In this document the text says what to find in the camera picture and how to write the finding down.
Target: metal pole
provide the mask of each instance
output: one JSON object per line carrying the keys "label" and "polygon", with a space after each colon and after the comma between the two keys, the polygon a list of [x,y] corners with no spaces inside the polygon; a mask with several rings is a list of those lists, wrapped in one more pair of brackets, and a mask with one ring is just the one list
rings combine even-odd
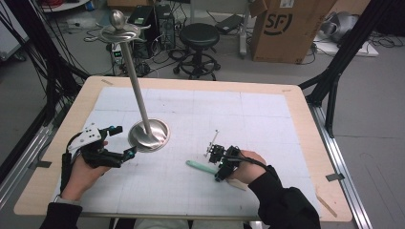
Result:
{"label": "metal pole", "polygon": [[194,23],[194,18],[196,16],[196,13],[194,12],[194,10],[195,10],[194,9],[195,8],[194,4],[196,4],[194,2],[194,0],[190,0],[190,24]]}
{"label": "metal pole", "polygon": [[144,130],[148,135],[151,135],[151,125],[149,123],[148,114],[146,113],[145,104],[143,103],[142,93],[140,92],[137,73],[135,72],[134,64],[132,63],[132,57],[129,51],[128,43],[122,42],[119,43],[119,45],[121,46],[122,54],[124,55],[125,64],[127,66],[127,71],[131,79],[132,88],[134,89],[135,97],[137,98],[140,116],[142,116],[143,126],[145,127]]}

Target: sf logo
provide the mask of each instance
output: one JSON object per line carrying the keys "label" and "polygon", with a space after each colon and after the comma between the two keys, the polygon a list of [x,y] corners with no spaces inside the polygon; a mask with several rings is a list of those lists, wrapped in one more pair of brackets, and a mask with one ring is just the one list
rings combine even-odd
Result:
{"label": "sf logo", "polygon": [[285,32],[292,21],[292,14],[270,14],[267,18],[268,25],[264,31],[267,35],[280,35]]}

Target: metal rod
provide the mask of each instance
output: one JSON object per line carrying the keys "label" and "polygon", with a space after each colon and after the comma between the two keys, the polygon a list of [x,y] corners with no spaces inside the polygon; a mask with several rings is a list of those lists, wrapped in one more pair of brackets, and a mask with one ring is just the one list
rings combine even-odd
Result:
{"label": "metal rod", "polygon": [[206,154],[205,154],[205,155],[203,155],[203,156],[205,156],[205,157],[207,157],[207,156],[208,156],[209,151],[211,150],[212,146],[214,145],[214,141],[215,141],[215,138],[217,138],[218,133],[219,133],[219,131],[218,131],[218,130],[215,130],[214,139],[212,139],[212,141],[211,141],[211,142],[209,142],[209,146],[208,146],[208,147],[207,147],[207,149],[206,149]]}
{"label": "metal rod", "polygon": [[194,0],[190,0],[190,24],[194,23],[194,18],[196,15],[196,13],[194,12],[195,10],[194,4],[196,4]]}
{"label": "metal rod", "polygon": [[129,51],[128,43],[119,43],[122,49],[122,54],[124,55],[125,64],[127,66],[127,71],[131,79],[132,88],[134,89],[135,97],[137,98],[137,103],[142,116],[143,126],[145,127],[145,132],[148,135],[152,134],[151,125],[149,123],[148,114],[146,113],[145,104],[143,103],[142,93],[140,92],[140,86],[138,83],[137,73],[135,72],[134,64],[132,63],[131,53]]}

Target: teal marker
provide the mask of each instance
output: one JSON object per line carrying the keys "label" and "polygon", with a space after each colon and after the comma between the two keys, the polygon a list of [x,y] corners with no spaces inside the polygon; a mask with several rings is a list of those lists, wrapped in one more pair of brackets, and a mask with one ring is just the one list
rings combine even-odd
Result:
{"label": "teal marker", "polygon": [[207,172],[208,174],[215,175],[215,174],[217,174],[217,172],[218,172],[218,171],[215,171],[214,169],[211,169],[211,168],[209,168],[209,167],[206,167],[205,165],[200,164],[199,162],[196,162],[196,161],[194,161],[194,160],[186,160],[185,163],[186,163],[187,165],[193,167],[193,168],[196,168],[196,169],[198,169],[198,170]]}

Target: metal stand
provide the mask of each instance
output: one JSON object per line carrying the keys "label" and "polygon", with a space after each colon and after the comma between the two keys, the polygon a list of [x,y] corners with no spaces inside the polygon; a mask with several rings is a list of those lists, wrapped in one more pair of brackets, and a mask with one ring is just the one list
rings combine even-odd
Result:
{"label": "metal stand", "polygon": [[372,0],[361,14],[348,38],[343,42],[328,67],[321,74],[298,85],[304,90],[316,84],[312,93],[307,96],[307,102],[315,107],[321,107],[322,100],[329,94],[325,128],[328,130],[330,137],[334,137],[332,125],[340,76],[361,49],[364,42],[367,41],[373,29],[379,23],[393,1],[394,0]]}
{"label": "metal stand", "polygon": [[131,84],[137,99],[139,112],[142,117],[142,121],[136,123],[129,131],[128,141],[131,146],[137,146],[139,152],[155,152],[163,147],[169,140],[169,128],[167,124],[158,119],[148,118],[138,83],[137,73],[135,72],[134,63],[132,62],[132,55],[128,47],[129,41],[140,40],[140,32],[148,28],[139,28],[134,25],[126,24],[125,17],[119,10],[112,11],[110,23],[112,26],[104,27],[100,31],[99,38],[111,43],[119,43],[121,46]]}

